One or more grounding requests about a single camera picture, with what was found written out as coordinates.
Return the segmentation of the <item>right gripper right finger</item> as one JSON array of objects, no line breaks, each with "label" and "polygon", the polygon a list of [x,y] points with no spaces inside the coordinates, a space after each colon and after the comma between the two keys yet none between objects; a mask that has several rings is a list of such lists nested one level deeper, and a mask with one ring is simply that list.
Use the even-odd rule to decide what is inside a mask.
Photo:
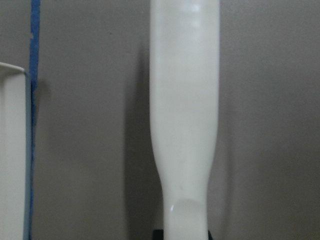
[{"label": "right gripper right finger", "polygon": [[208,240],[213,240],[213,237],[210,231],[208,231]]}]

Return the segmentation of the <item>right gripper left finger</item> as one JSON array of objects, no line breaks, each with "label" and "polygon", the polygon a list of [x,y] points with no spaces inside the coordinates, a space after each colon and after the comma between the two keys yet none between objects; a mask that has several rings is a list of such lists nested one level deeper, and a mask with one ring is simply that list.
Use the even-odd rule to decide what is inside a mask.
[{"label": "right gripper left finger", "polygon": [[164,230],[154,229],[152,231],[152,240],[164,240]]}]

